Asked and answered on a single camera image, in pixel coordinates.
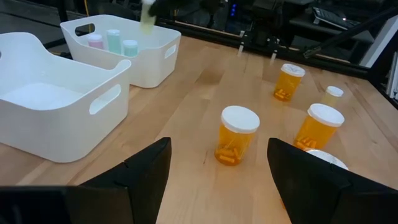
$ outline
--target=white bottle cap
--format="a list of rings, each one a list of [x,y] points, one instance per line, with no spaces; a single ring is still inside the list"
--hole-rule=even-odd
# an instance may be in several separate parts
[[[311,105],[308,114],[318,122],[330,127],[340,127],[344,123],[344,116],[338,110],[320,103]]]
[[[235,133],[251,134],[260,126],[257,114],[242,106],[226,107],[221,114],[221,122]]]
[[[327,152],[323,152],[321,150],[317,150],[317,149],[311,149],[308,150],[307,153],[316,156],[320,159],[323,159],[324,161],[330,162],[331,164],[334,164],[340,168],[346,169],[348,170],[348,167],[341,162],[339,159],[337,159],[336,157],[332,156],[331,154],[327,153]]]
[[[341,97],[344,94],[343,90],[340,90],[339,88],[337,88],[335,86],[328,86],[328,88],[326,89],[326,92],[335,97]]]
[[[87,40],[89,42],[102,42],[102,35],[101,34],[88,34]]]
[[[294,77],[303,77],[305,75],[304,69],[289,63],[283,64],[281,70]]]
[[[127,48],[134,48],[138,46],[138,43],[135,40],[124,40],[123,46]]]
[[[107,30],[108,35],[120,35],[120,30]]]

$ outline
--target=small bottle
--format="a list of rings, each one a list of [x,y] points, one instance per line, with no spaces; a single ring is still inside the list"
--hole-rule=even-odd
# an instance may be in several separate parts
[[[344,123],[344,116],[336,109],[314,103],[308,109],[308,115],[298,131],[294,146],[301,150],[323,149],[331,137]]]
[[[274,90],[274,97],[280,101],[290,101],[304,75],[304,69],[296,65],[284,64],[280,69],[278,82]]]
[[[149,9],[155,0],[142,0],[140,29],[144,34],[151,34],[156,21],[156,16],[149,15]]]
[[[135,40],[123,41],[123,53],[127,57],[135,57],[138,54],[138,43]]]
[[[326,89],[325,96],[323,96],[321,103],[324,105],[328,105],[331,107],[336,106],[337,101],[342,97],[344,94],[343,90],[340,90],[339,88],[335,86],[328,86]]]
[[[88,45],[98,49],[104,49],[104,42],[101,34],[88,34],[87,35]]]
[[[106,36],[108,38],[108,50],[112,53],[122,54],[122,46],[120,43],[120,30],[107,30]]]
[[[229,106],[221,114],[216,159],[227,166],[241,163],[250,146],[260,118],[257,114],[242,106]]]

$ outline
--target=light blue bottle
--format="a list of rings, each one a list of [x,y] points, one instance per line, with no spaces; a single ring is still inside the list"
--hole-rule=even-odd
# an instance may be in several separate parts
[[[122,54],[122,46],[120,42],[120,30],[107,30],[108,50],[116,54]]]
[[[127,57],[135,57],[138,54],[138,43],[135,40],[123,41],[123,54]]]

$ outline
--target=wooden tabletop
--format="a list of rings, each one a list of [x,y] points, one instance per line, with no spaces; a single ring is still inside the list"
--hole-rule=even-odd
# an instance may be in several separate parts
[[[398,189],[398,111],[368,81],[303,66],[293,100],[272,97],[284,63],[182,37],[175,71],[159,87],[131,86],[129,114],[83,159],[56,164],[0,145],[1,185],[80,184],[164,136],[172,138],[170,177],[158,223],[290,223],[267,162],[271,137],[292,143],[306,110],[328,85],[345,91],[346,118],[324,148],[350,170]],[[220,114],[228,105],[261,120],[242,164],[214,158]]]

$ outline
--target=white plastic bin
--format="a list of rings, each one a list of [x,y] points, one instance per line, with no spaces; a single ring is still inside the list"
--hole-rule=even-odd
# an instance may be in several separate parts
[[[127,115],[123,60],[105,70],[52,55],[32,34],[0,34],[0,142],[54,162],[87,155]]]
[[[104,38],[104,50],[89,47],[86,35],[78,37],[77,27],[94,24],[95,34]],[[157,87],[175,67],[181,33],[155,26],[151,35],[140,31],[139,22],[110,15],[90,16],[61,23],[61,28],[74,60],[105,69],[113,68],[122,59],[129,59],[130,84],[143,88]],[[138,55],[126,57],[108,51],[106,31],[120,30],[121,41],[136,40]]]

